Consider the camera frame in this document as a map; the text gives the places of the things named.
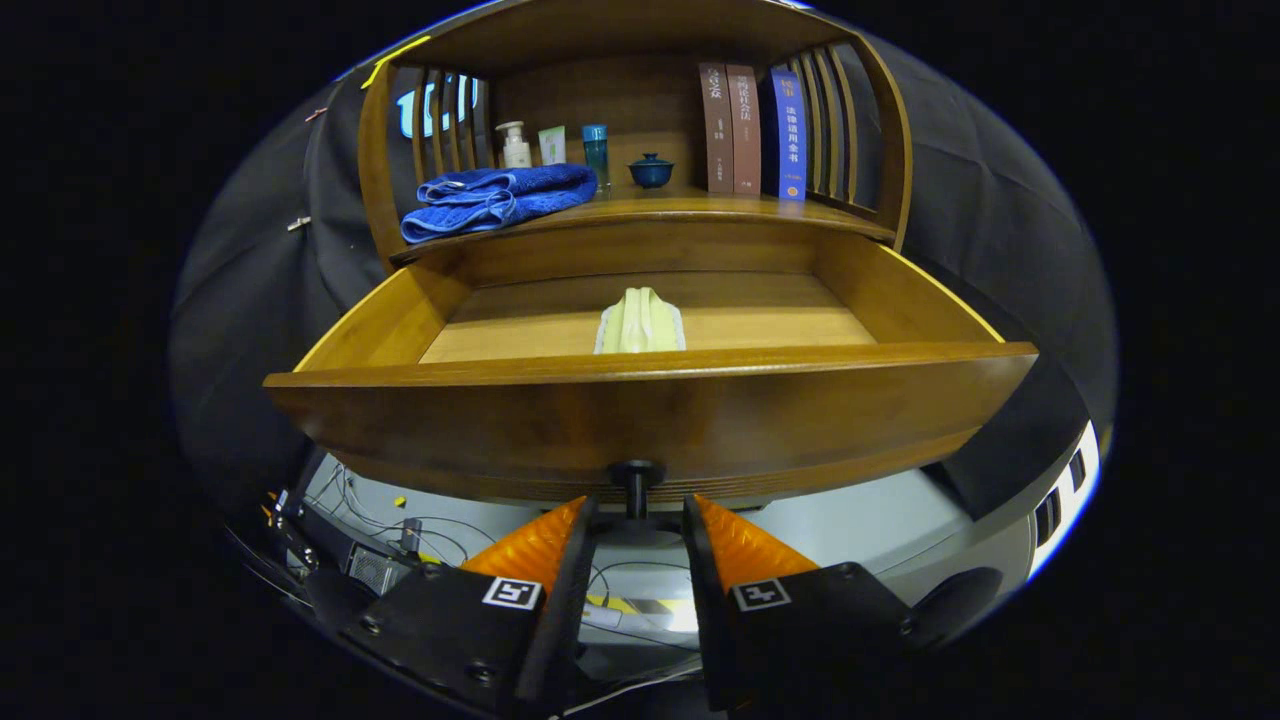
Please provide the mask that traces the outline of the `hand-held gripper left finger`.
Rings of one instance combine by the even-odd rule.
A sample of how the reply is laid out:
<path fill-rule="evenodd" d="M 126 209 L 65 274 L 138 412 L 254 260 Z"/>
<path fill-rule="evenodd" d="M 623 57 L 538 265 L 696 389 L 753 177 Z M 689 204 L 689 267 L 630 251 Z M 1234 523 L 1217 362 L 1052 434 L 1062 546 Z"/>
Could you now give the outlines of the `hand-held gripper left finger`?
<path fill-rule="evenodd" d="M 570 701 L 598 501 L 544 512 L 467 568 L 424 564 L 349 611 L 340 638 L 468 716 L 553 716 Z"/>

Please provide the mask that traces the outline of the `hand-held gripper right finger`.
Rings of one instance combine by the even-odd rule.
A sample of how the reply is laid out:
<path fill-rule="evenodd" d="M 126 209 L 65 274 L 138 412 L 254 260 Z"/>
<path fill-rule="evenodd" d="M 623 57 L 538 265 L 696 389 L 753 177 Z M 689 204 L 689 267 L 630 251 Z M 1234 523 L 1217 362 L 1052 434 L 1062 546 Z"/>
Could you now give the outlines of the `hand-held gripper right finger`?
<path fill-rule="evenodd" d="M 684 542 L 716 711 L 850 714 L 911 653 L 915 614 L 859 564 L 820 566 L 700 495 Z"/>

